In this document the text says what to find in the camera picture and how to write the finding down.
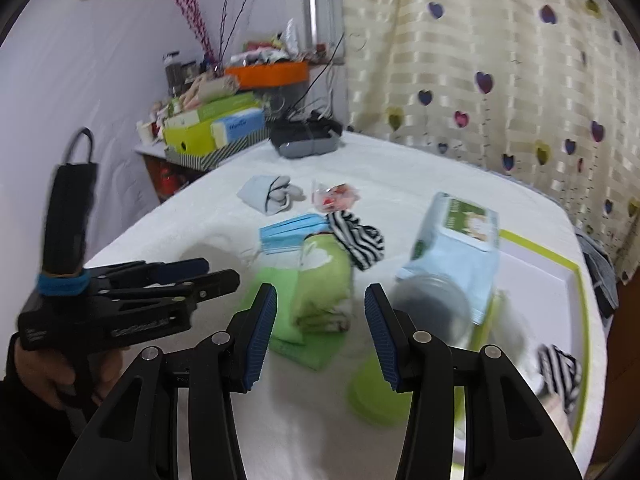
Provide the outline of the left hand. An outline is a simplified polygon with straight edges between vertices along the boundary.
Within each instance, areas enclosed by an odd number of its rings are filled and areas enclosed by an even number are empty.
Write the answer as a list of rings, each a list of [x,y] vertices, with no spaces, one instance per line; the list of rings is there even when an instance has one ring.
[[[70,387],[75,381],[75,372],[64,356],[50,351],[25,351],[21,341],[14,344],[14,364],[23,385],[38,398],[62,410],[63,403],[58,390]],[[100,405],[110,393],[122,374],[124,352],[122,349],[110,350],[99,359],[98,385],[92,400]]]

